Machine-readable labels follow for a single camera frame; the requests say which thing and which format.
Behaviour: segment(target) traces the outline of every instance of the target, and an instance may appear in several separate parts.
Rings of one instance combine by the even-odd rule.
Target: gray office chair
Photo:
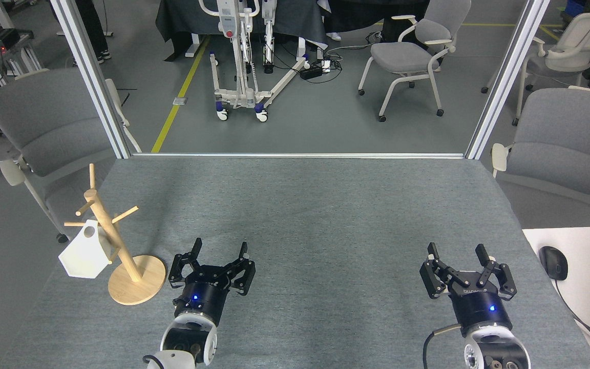
[[[492,161],[494,177],[506,171],[561,189],[548,191],[538,183],[506,178],[498,181],[523,228],[590,227],[589,196],[584,196],[590,195],[590,89],[532,93],[514,143],[494,144]]]
[[[79,230],[63,223],[80,221],[75,210],[90,187],[87,164],[95,162],[101,183],[115,161],[79,70],[36,73],[1,87],[0,128],[22,154],[18,163],[2,163],[8,182],[27,185],[59,241],[75,236]]]
[[[438,107],[436,115],[443,116],[444,112],[440,105],[434,72],[440,72],[438,59],[448,52],[456,50],[456,33],[463,20],[466,19],[470,5],[471,0],[451,0],[451,2],[448,0],[431,0],[425,12],[425,17],[420,19],[419,22],[412,15],[391,17],[395,20],[408,19],[411,21],[412,26],[400,34],[398,42],[372,45],[370,48],[372,56],[368,59],[361,76],[361,82],[359,82],[359,95],[363,96],[365,93],[363,83],[366,80],[372,61],[375,61],[377,65],[388,72],[402,76],[391,83],[379,111],[379,121],[386,121],[384,112],[395,86],[408,81],[409,87],[413,88],[415,86],[414,81],[418,79],[430,80],[431,87],[434,90],[436,107]],[[405,35],[412,31],[416,32],[417,40],[428,46],[427,49],[409,42],[402,42]]]
[[[524,90],[531,91],[534,87],[534,81],[526,85],[529,75],[550,78],[576,76],[576,85],[580,85],[581,73],[590,67],[590,13],[576,16],[556,45],[545,45],[536,37],[534,43],[536,47],[530,48],[520,68],[518,105],[516,117],[511,123],[514,126],[520,119]]]

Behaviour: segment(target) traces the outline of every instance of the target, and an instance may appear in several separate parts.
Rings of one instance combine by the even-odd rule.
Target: round wooden base
[[[133,258],[138,266],[142,279],[131,280],[129,273],[120,264],[111,278],[108,279],[108,293],[121,304],[132,305],[143,303],[156,295],[165,282],[165,266],[161,259],[150,255],[139,255]]]

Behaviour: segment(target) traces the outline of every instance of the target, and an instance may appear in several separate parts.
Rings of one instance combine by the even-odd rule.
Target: computer mouse
[[[539,259],[548,277],[554,280],[565,280],[568,277],[568,261],[560,250],[543,246],[539,249]]]

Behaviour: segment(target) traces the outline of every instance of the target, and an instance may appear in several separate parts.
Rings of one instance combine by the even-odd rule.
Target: white sneaker
[[[338,32],[327,33],[327,37],[329,37],[332,40],[342,40]]]

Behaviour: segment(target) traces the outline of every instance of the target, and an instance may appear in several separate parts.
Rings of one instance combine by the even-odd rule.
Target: gray felt tabletop
[[[101,197],[132,255],[174,254],[203,238],[201,264],[224,265],[248,242],[256,275],[229,294],[214,368],[422,368],[431,330],[456,323],[450,299],[429,299],[418,269],[435,241],[457,270],[480,268],[484,243],[511,267],[505,307],[532,367],[590,367],[590,349],[562,305],[495,180],[466,159],[134,157],[118,160]],[[138,306],[108,296],[115,262],[95,280],[58,264],[2,367],[145,367],[173,319],[166,282]],[[463,367],[452,331],[429,367]]]

